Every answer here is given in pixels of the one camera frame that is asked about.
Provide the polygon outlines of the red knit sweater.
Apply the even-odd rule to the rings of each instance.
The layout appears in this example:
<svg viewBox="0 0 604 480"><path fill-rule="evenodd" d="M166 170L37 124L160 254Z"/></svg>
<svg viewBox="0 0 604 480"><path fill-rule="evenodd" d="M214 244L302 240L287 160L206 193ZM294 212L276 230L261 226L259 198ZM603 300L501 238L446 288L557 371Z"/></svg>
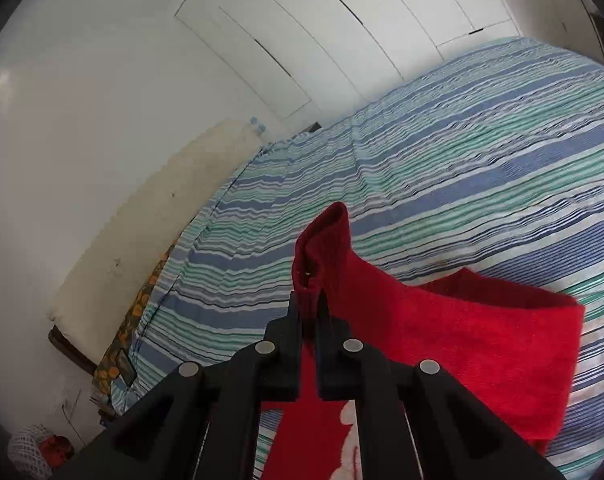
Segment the red knit sweater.
<svg viewBox="0 0 604 480"><path fill-rule="evenodd" d="M574 298L466 269L405 285L355 254L341 203L297 239L292 281L304 316L326 297L390 360L436 361L536 451L559 433L585 313Z"/></svg>

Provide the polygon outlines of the orange floral bed sheet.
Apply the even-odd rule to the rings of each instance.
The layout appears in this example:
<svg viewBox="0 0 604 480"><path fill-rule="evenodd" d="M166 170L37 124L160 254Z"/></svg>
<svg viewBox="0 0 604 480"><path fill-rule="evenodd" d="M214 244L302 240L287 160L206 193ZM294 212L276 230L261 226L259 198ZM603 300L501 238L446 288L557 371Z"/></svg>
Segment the orange floral bed sheet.
<svg viewBox="0 0 604 480"><path fill-rule="evenodd" d="M93 385L99 393L105 396L111 393L111 386L116 379L122 379L125 385L130 386L137 378L137 372L130 356L131 346L151 292L153 292L176 243L177 240L174 240L173 244L168 247L168 250L148 276L147 281L138 289L131 307L127 310L125 318L116 332L116 336L114 336L107 351L104 352L104 356L95 370Z"/></svg>

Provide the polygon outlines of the cream padded headboard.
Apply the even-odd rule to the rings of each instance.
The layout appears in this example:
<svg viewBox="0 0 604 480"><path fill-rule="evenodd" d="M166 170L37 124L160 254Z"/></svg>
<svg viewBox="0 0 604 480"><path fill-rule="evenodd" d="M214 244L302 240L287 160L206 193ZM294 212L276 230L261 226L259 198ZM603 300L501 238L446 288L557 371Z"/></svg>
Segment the cream padded headboard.
<svg viewBox="0 0 604 480"><path fill-rule="evenodd" d="M165 250L263 145L258 122L223 120L191 140L127 198L75 263L49 309L48 339L93 374Z"/></svg>

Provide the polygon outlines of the striped blue green bedspread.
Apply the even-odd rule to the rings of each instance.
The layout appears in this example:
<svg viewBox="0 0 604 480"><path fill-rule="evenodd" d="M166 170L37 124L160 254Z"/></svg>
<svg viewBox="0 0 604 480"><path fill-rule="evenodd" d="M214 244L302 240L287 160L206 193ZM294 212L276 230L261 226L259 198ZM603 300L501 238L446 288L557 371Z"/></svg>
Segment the striped blue green bedspread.
<svg viewBox="0 0 604 480"><path fill-rule="evenodd" d="M604 66L530 38L484 44L341 122L269 144L189 214L116 379L124 413L185 360L283 315L294 243L349 210L358 255L406 284L468 268L565 292L585 325L563 427L569 479L604 461Z"/></svg>

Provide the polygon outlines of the white built-in wardrobe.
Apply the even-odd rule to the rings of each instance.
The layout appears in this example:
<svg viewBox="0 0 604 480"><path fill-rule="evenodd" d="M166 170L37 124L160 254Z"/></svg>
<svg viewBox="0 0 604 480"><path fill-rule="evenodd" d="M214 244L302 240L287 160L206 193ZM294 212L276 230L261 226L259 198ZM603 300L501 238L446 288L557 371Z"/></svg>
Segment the white built-in wardrobe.
<svg viewBox="0 0 604 480"><path fill-rule="evenodd" d="M518 33L503 0L183 0L176 18L281 121L328 125Z"/></svg>

